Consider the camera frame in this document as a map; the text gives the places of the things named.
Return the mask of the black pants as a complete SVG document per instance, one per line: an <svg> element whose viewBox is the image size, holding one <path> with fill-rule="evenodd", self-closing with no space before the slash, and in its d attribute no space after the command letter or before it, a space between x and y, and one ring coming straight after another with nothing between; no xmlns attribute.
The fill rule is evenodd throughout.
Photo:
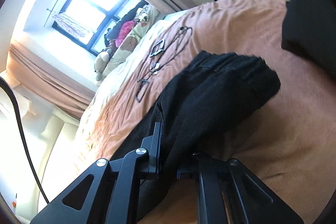
<svg viewBox="0 0 336 224"><path fill-rule="evenodd" d="M143 219L167 195L178 168L207 143L231 131L263 107L280 89L280 80L256 56L202 51L176 75L113 155L120 159L140 147L162 125L161 171L139 190L137 219Z"/></svg>

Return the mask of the orange bed blanket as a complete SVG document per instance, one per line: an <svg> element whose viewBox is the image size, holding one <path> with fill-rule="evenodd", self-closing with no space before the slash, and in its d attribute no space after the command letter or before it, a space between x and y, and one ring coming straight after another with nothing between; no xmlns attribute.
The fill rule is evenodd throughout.
<svg viewBox="0 0 336 224"><path fill-rule="evenodd" d="M335 82L282 49L289 0L221 0L190 9L108 74L75 137L76 172L120 159L162 123L159 178L139 192L139 223L197 223L193 153L241 161L305 223L335 191Z"/></svg>

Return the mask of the left pink curtain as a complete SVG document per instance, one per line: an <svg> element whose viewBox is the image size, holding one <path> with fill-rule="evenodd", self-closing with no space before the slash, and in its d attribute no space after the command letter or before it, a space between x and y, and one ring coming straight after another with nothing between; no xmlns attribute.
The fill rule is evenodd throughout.
<svg viewBox="0 0 336 224"><path fill-rule="evenodd" d="M7 71L30 91L80 119L95 93L19 43L12 43Z"/></svg>

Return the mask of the cream padded headboard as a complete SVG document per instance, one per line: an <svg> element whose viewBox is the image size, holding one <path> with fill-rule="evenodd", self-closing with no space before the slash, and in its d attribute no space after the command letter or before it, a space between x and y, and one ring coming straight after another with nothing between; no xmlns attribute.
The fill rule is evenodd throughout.
<svg viewBox="0 0 336 224"><path fill-rule="evenodd" d="M60 148L60 135L74 139L79 120L24 88L6 71L1 77L12 87L19 105L23 131L33 168L49 200L70 182L69 173L56 178L64 155L50 157ZM1 195L21 223L30 223L46 202L31 172L11 100L1 91Z"/></svg>

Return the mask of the beige plush toy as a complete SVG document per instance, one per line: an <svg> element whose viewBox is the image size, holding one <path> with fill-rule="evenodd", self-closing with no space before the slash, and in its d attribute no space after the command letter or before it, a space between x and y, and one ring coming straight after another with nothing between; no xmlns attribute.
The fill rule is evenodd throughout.
<svg viewBox="0 0 336 224"><path fill-rule="evenodd" d="M96 81L101 81L102 73L110 61L112 50L104 49L98 54L94 62L94 72L96 73Z"/></svg>

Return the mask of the pink plush item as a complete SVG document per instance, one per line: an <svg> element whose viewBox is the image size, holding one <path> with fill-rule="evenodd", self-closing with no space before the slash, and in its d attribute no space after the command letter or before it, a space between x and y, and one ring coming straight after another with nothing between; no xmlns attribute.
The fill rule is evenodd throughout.
<svg viewBox="0 0 336 224"><path fill-rule="evenodd" d="M134 28L135 26L135 21L133 20L130 20L128 22L125 22L121 29L120 29L120 32L115 40L115 43L116 43L116 47L118 48L123 40L127 37L127 35L129 34L129 32L131 32L131 30Z"/></svg>

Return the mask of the hanging floral garment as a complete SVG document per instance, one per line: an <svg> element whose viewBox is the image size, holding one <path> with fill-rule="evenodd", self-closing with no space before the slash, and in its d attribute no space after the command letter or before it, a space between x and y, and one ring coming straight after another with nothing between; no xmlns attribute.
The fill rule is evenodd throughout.
<svg viewBox="0 0 336 224"><path fill-rule="evenodd" d="M64 12L60 14L54 14L53 18L55 22L66 32L76 38L84 38L89 34L89 30L80 26L75 20L66 15Z"/></svg>

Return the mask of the bear print cushion bedding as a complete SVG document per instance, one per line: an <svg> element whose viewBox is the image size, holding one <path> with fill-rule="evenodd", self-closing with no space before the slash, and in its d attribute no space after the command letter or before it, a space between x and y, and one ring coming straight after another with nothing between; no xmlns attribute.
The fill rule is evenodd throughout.
<svg viewBox="0 0 336 224"><path fill-rule="evenodd" d="M112 50L111 58L102 73L101 81L107 77L112 70L116 69L120 64L124 63L127 57L134 51L135 47L146 35L148 30L159 20L160 12L152 5L139 3L135 8L131 9L124 15L117 24L105 35L106 48ZM122 25L130 20L135 21L135 26L129 32L122 44L117 48L115 40L120 32Z"/></svg>

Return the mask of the folded black garment right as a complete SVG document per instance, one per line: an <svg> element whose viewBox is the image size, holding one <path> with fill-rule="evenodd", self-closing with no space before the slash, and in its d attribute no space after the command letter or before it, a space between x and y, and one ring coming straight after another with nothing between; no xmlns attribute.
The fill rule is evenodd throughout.
<svg viewBox="0 0 336 224"><path fill-rule="evenodd" d="M329 0L290 0L282 24L284 50L313 61L335 79L335 8Z"/></svg>

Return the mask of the black framed window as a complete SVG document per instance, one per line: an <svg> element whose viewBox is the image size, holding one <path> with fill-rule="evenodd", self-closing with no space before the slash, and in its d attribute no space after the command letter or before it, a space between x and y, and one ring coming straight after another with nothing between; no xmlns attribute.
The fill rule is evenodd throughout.
<svg viewBox="0 0 336 224"><path fill-rule="evenodd" d="M66 0L58 14L64 12L80 26L89 30L84 38L76 38L63 30L55 21L52 28L72 42L97 55L105 47L104 35L140 0Z"/></svg>

